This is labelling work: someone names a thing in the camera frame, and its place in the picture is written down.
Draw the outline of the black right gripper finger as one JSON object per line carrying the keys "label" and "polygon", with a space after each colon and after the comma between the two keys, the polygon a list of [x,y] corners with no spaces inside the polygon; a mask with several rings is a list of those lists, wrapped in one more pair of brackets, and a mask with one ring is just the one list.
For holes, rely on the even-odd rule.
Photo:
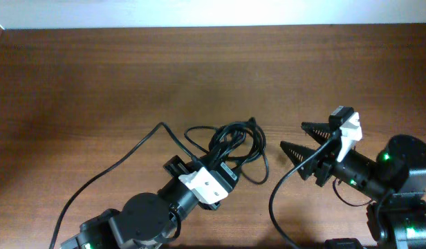
{"label": "black right gripper finger", "polygon": [[298,169],[299,172],[314,172],[317,169],[317,160],[314,157],[315,149],[286,141],[281,141],[280,147],[294,166],[301,165]]}
{"label": "black right gripper finger", "polygon": [[333,133],[329,123],[303,122],[301,128],[320,145],[330,139]]}

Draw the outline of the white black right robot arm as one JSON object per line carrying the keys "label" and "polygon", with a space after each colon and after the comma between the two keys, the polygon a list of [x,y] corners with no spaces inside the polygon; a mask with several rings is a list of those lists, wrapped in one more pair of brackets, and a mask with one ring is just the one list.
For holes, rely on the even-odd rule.
{"label": "white black right robot arm", "polygon": [[282,141],[281,149],[303,180],[323,186],[330,177],[369,197],[367,225],[379,248],[426,248],[426,143],[400,134],[371,160],[354,147],[350,129],[326,123],[302,123],[319,143],[311,149]]}

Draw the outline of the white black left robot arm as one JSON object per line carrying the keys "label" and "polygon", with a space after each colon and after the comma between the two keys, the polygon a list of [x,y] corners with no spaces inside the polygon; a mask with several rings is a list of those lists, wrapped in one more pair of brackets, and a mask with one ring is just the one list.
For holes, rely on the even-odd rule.
{"label": "white black left robot arm", "polygon": [[122,210],[108,209],[89,219],[61,247],[159,248],[173,242],[195,207],[217,210],[239,181],[239,171],[225,162],[208,167],[212,159],[203,156],[198,163],[184,163],[174,156],[163,166],[172,178],[162,189],[137,194]]}

